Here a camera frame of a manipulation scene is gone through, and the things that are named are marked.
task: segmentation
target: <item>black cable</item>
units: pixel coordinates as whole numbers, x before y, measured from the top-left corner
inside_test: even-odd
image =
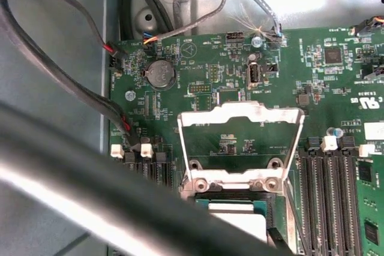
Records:
[[[120,35],[121,40],[132,40],[132,13],[131,13],[132,0],[121,0],[120,4]]]
[[[65,256],[68,255],[68,253],[74,249],[77,245],[83,243],[86,239],[90,237],[90,234],[88,232],[85,232],[81,234],[78,238],[71,241],[67,246],[60,249],[60,251],[56,252],[53,256]]]
[[[170,21],[167,11],[162,3],[159,0],[145,0],[145,2],[155,17],[159,33],[163,34],[173,31],[172,22]]]
[[[176,29],[183,27],[183,22],[181,17],[181,1],[182,0],[173,0],[172,2],[173,21],[175,22]]]
[[[286,255],[3,103],[0,131],[0,182],[127,255]]]
[[[95,22],[91,15],[87,12],[76,0],[64,0],[66,3],[78,9],[87,19],[94,35],[98,42],[105,45]],[[36,44],[35,41],[22,29],[14,18],[8,0],[0,0],[0,27],[7,34],[11,42],[24,54],[24,56],[39,68],[45,74],[48,74],[54,81],[56,81],[68,93],[73,94],[79,100],[83,101],[90,107],[105,115],[119,131],[122,136],[128,141],[128,144],[135,145],[139,141],[137,137],[129,131],[130,127],[127,125],[125,116],[120,106],[113,101],[98,95],[89,89],[82,86],[80,83],[72,79],[65,73],[58,65],[47,56],[42,49]]]

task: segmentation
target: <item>green circuit board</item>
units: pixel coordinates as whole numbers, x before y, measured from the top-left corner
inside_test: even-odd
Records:
[[[264,42],[258,48],[251,45],[253,35],[247,32],[230,37],[228,34],[178,36],[157,43],[153,56],[143,50],[141,41],[124,41],[119,46],[129,52],[129,58],[122,62],[122,71],[111,74],[110,97],[124,109],[137,134],[151,141],[155,153],[163,152],[171,163],[167,171],[161,171],[165,168],[159,165],[160,171],[153,178],[175,191],[185,171],[177,116],[182,112],[212,110],[229,101],[258,101],[270,109],[303,109],[306,117],[299,149],[304,149],[309,137],[320,137],[321,142],[327,129],[334,127],[341,128],[344,137],[352,137],[349,139],[353,139],[355,147],[374,144],[376,153],[381,153],[384,152],[384,78],[372,77],[372,72],[383,64],[384,35],[377,31],[358,38],[349,32],[348,28],[288,30],[284,31],[280,46]],[[256,55],[256,67],[251,67],[254,62],[250,55]],[[143,70],[159,60],[170,63],[176,71],[175,83],[169,89],[156,89],[143,76]],[[294,125],[284,123],[255,124],[246,118],[233,118],[222,125],[188,127],[184,137],[188,160],[198,159],[204,168],[224,167],[230,172],[242,172],[248,168],[265,168],[273,157],[283,159],[294,130]],[[110,143],[125,145],[113,125]],[[355,163],[358,166],[357,154],[351,157],[353,167]],[[297,159],[292,164],[290,178],[296,208],[303,214],[299,154]],[[384,173],[383,165],[375,162],[375,173]],[[131,170],[137,169],[132,163],[127,164]],[[357,190],[361,192],[360,215],[375,207],[379,209],[378,202],[373,207],[362,201],[365,198],[369,203],[376,201],[372,187],[358,180]],[[285,216],[276,219],[286,229],[284,220]],[[363,224],[364,255],[383,253],[378,245],[365,240],[364,231]],[[328,252],[332,250],[333,240],[330,235],[324,237]],[[325,253],[315,243],[311,245],[310,249],[318,252],[315,255]]]

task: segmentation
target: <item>orange wire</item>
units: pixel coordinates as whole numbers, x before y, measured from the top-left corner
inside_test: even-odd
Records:
[[[156,36],[153,36],[153,37],[151,37],[151,38],[145,40],[145,41],[143,42],[143,44],[147,44],[147,43],[150,43],[150,42],[153,42],[153,41],[156,41],[156,40],[157,40],[157,37],[156,37]]]
[[[384,19],[381,19],[381,18],[378,18],[378,17],[375,17],[374,19],[375,19],[376,21],[378,21],[378,22],[384,23]]]

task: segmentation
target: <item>black chip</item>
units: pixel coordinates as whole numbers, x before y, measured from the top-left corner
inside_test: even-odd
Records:
[[[367,221],[364,222],[365,238],[372,243],[379,245],[379,229]]]
[[[370,163],[359,162],[359,177],[360,180],[372,182],[372,167]]]
[[[301,106],[310,105],[310,96],[308,94],[299,94],[298,95],[298,104]]]
[[[324,56],[325,56],[325,64],[343,63],[343,60],[341,58],[340,48],[325,48]]]
[[[236,147],[233,144],[228,144],[228,154],[234,155],[236,154]]]

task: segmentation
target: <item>motherboard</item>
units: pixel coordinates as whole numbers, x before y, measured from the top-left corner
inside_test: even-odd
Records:
[[[175,193],[186,163],[228,173],[266,168],[272,159],[279,167],[297,125],[231,117],[233,109],[253,102],[271,115],[299,108],[304,124],[289,179],[307,250],[384,255],[381,30],[361,37],[349,28],[288,30],[279,43],[254,32],[229,32],[119,46],[129,57],[112,59],[110,98],[124,109],[142,145],[149,144],[150,155],[130,151],[111,125],[110,144],[122,147],[116,160],[124,167]],[[228,115],[223,123],[196,119],[181,134],[181,113],[223,107]],[[216,197],[215,191],[204,192],[194,195],[197,202]],[[277,227],[290,248],[303,253],[285,198],[273,191],[259,195],[251,200],[266,202],[267,228]]]

